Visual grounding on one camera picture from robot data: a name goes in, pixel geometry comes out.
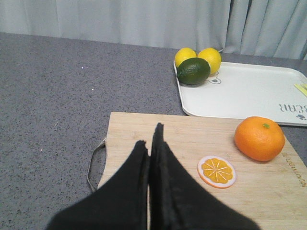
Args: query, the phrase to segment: metal handle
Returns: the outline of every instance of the metal handle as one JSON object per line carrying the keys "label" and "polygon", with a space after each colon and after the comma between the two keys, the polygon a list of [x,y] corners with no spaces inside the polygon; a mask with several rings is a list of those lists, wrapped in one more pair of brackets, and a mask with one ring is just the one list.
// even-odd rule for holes
{"label": "metal handle", "polygon": [[95,187],[93,186],[93,184],[91,183],[91,181],[90,181],[90,171],[91,171],[91,167],[92,167],[92,163],[93,163],[93,157],[94,157],[95,153],[96,153],[98,150],[103,149],[105,146],[106,146],[106,138],[104,138],[104,139],[100,142],[100,144],[96,147],[96,149],[94,149],[94,151],[93,151],[93,153],[92,153],[92,156],[91,156],[90,164],[89,164],[89,166],[88,166],[87,178],[86,178],[86,179],[87,179],[87,182],[88,182],[88,184],[89,184],[89,186],[90,186],[92,192],[97,191],[97,188],[95,188]]}

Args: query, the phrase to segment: wooden cutting board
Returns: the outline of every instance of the wooden cutting board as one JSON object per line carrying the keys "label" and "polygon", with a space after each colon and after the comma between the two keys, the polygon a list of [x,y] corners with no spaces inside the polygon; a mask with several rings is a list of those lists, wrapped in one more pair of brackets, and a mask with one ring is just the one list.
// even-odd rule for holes
{"label": "wooden cutting board", "polygon": [[[263,230],[307,229],[307,168],[288,140],[281,154],[260,163],[234,144],[238,119],[113,112],[106,137],[107,160],[99,186],[123,164],[137,140],[150,153],[154,129],[164,124],[164,140],[181,164],[207,191],[234,210],[256,221]],[[206,155],[230,161],[237,179],[229,188],[209,186],[197,174]]]}

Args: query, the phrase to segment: toy orange slice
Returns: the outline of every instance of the toy orange slice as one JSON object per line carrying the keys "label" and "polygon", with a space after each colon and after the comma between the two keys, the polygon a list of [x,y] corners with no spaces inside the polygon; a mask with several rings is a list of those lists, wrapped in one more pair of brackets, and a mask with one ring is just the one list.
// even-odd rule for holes
{"label": "toy orange slice", "polygon": [[218,156],[203,157],[198,163],[197,171],[204,182],[216,188],[228,188],[236,180],[234,167]]}

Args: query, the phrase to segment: white tray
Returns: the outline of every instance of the white tray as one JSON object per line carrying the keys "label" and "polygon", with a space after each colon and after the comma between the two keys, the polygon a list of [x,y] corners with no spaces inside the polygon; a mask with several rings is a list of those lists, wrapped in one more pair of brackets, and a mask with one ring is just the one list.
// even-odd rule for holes
{"label": "white tray", "polygon": [[307,83],[307,78],[294,69],[222,62],[218,73],[201,85],[176,80],[188,115],[262,116],[280,125],[307,126],[307,97],[294,86]]}

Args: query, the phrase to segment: green lime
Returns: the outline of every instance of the green lime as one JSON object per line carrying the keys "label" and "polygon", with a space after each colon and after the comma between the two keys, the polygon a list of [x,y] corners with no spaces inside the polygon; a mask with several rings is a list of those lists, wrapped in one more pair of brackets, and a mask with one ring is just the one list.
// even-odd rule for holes
{"label": "green lime", "polygon": [[177,78],[183,84],[197,85],[209,77],[210,71],[210,66],[206,60],[193,57],[181,63],[177,69]]}

